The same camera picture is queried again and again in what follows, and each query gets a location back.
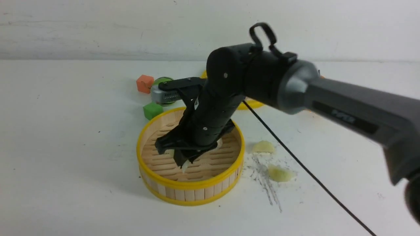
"robotic arm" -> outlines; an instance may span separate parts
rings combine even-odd
[[[269,52],[263,50],[255,27],[267,34]],[[232,130],[230,117],[245,96],[287,114],[310,109],[383,147],[392,184],[402,178],[409,181],[407,206],[420,223],[420,101],[321,79],[311,62],[276,49],[267,24],[258,23],[249,33],[254,43],[222,47],[209,55],[204,86],[197,79],[191,82],[199,86],[198,97],[178,90],[187,108],[180,124],[156,140],[158,152],[175,149],[175,162],[181,166],[215,148]]]

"yellow ring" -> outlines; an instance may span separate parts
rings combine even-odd
[[[167,178],[164,178],[156,173],[154,173],[152,170],[150,170],[147,165],[144,163],[142,155],[141,155],[141,150],[140,150],[140,141],[143,138],[144,132],[147,130],[147,128],[156,120],[158,120],[160,117],[171,113],[171,112],[175,112],[177,110],[183,110],[185,109],[185,107],[183,108],[175,108],[166,112],[163,112],[161,114],[159,114],[158,116],[154,117],[152,120],[150,120],[146,126],[143,128],[142,132],[139,135],[139,139],[137,141],[137,147],[136,147],[136,152],[137,152],[137,159],[139,161],[139,167],[145,172],[145,174],[151,179],[154,180],[155,182],[157,182],[158,184],[161,184],[163,186],[166,187],[170,187],[173,189],[182,189],[182,190],[195,190],[195,189],[205,189],[207,187],[210,186],[214,186],[215,184],[220,183],[221,181],[225,180],[226,177],[229,177],[231,174],[233,174],[235,172],[235,170],[237,170],[241,164],[244,161],[244,152],[245,152],[245,140],[244,140],[244,136],[242,135],[241,130],[239,129],[239,127],[237,126],[237,124],[234,122],[234,125],[236,126],[236,129],[238,130],[239,136],[241,138],[241,149],[239,151],[238,154],[238,158],[235,160],[235,162],[224,172],[222,172],[221,174],[203,180],[203,181],[196,181],[196,182],[180,182],[180,181],[174,181],[174,180],[170,180]]]
[[[207,79],[207,71],[204,71],[200,78]],[[247,103],[252,109],[259,108],[264,105],[263,103],[260,103],[259,101],[255,101],[255,100],[248,100]],[[247,109],[248,109],[247,106],[245,106],[245,104],[243,103],[241,103],[238,106],[238,110],[247,110]]]

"yellow steamer rim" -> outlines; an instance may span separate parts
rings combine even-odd
[[[154,117],[137,141],[137,159],[144,184],[163,201],[183,206],[213,202],[228,193],[242,173],[245,141],[236,123],[223,144],[190,164],[185,174],[176,166],[170,152],[159,155],[156,138],[178,125],[185,108],[175,108]]]
[[[203,74],[201,74],[200,78],[207,79],[207,71],[204,71]],[[258,101],[253,100],[253,99],[250,99],[250,98],[246,98],[245,101],[248,103],[248,105],[252,109],[259,108],[259,107],[262,107],[264,105],[263,103],[260,103]],[[248,109],[247,106],[245,106],[245,104],[243,104],[243,103],[241,103],[238,106],[238,110],[247,110],[247,109]]]

